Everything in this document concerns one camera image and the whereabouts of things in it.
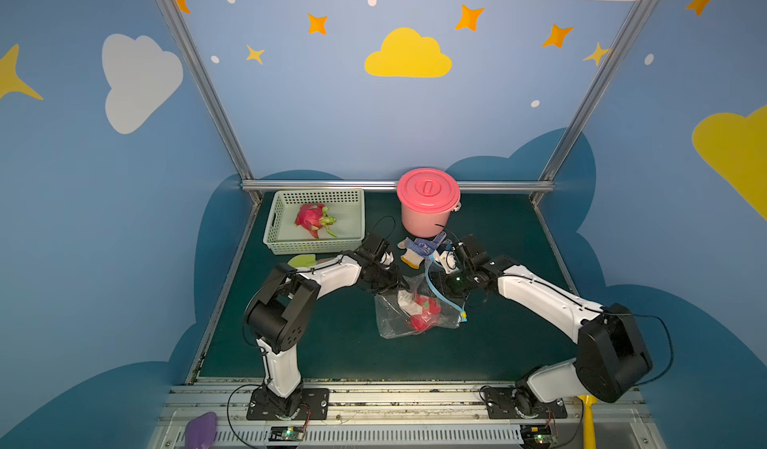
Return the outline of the red dragon fruit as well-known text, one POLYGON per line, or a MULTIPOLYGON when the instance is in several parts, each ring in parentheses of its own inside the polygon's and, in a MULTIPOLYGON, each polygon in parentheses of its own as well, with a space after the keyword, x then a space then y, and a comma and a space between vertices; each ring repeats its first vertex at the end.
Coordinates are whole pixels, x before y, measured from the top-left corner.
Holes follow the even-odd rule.
POLYGON ((323 229, 330 237, 336 237, 332 231, 336 222, 337 219, 329 215, 329 209, 319 203, 302 205, 295 218, 295 225, 303 227, 314 239, 320 238, 320 231, 323 229))
POLYGON ((424 332, 439 322, 441 307, 434 298, 417 294, 413 302, 405 306, 409 324, 417 332, 424 332))

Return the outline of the clear zip-top bag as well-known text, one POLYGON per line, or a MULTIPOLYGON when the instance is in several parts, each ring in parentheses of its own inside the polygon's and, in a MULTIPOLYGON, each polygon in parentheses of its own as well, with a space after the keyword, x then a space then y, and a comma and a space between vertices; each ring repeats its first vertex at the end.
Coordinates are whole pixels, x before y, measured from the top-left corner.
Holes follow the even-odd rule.
POLYGON ((375 297, 379 335, 395 339, 422 334, 432 328, 456 329, 467 321, 462 303, 457 303, 437 287, 440 276, 448 276, 433 257, 417 276, 406 276, 403 285, 387 289, 375 297))

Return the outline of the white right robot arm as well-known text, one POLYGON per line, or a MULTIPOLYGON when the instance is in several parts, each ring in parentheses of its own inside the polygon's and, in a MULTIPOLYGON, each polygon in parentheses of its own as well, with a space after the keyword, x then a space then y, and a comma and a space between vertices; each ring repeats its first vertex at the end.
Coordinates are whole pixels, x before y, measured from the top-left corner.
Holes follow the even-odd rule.
POLYGON ((584 299, 504 255, 491 257, 471 235, 435 262, 445 273, 435 288, 449 303, 488 289, 532 311, 576 345, 575 357, 533 369, 515 383, 513 404, 522 418, 573 396, 613 403, 653 369, 637 315, 621 304, 584 299))

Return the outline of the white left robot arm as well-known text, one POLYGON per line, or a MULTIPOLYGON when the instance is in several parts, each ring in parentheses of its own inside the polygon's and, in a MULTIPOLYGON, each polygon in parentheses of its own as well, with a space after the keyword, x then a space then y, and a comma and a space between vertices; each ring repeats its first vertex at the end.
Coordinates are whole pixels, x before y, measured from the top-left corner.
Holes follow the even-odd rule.
POLYGON ((357 249, 314 266, 280 263, 273 268, 244 311, 244 325, 262 351, 269 395, 285 402, 301 392, 297 345, 317 302, 360 282, 375 293, 403 286, 389 241, 375 233, 357 249))

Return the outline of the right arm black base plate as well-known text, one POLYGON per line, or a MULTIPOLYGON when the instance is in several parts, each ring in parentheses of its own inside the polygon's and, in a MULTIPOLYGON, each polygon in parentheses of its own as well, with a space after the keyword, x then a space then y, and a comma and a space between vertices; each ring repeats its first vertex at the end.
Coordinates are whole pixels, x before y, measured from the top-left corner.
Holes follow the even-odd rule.
POLYGON ((567 411, 562 400, 544 403, 528 389, 511 386, 485 385, 479 389, 490 419, 565 419, 567 411))

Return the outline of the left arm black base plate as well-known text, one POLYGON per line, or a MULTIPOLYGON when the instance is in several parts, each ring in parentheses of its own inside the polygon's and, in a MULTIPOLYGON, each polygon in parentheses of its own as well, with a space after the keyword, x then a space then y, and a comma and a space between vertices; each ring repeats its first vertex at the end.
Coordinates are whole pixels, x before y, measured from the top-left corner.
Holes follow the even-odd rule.
POLYGON ((279 397, 269 388, 257 388, 251 394, 246 418, 266 420, 326 420, 330 391, 325 388, 303 389, 299 386, 288 397, 279 397))

